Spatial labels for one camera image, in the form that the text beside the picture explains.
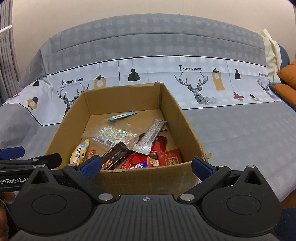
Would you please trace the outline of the person left hand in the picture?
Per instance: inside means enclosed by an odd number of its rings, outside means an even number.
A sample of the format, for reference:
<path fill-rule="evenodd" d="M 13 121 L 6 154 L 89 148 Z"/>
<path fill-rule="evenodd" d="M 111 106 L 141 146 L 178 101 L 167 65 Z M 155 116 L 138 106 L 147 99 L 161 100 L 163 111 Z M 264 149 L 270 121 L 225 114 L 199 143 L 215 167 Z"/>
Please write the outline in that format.
<path fill-rule="evenodd" d="M 1 241 L 8 240 L 8 236 L 9 236 L 8 220 L 6 216 L 6 211 L 3 206 L 3 202 L 11 202 L 14 200 L 14 198 L 15 198 L 15 194 L 13 192 L 1 193 L 1 212 L 0 212 Z"/>

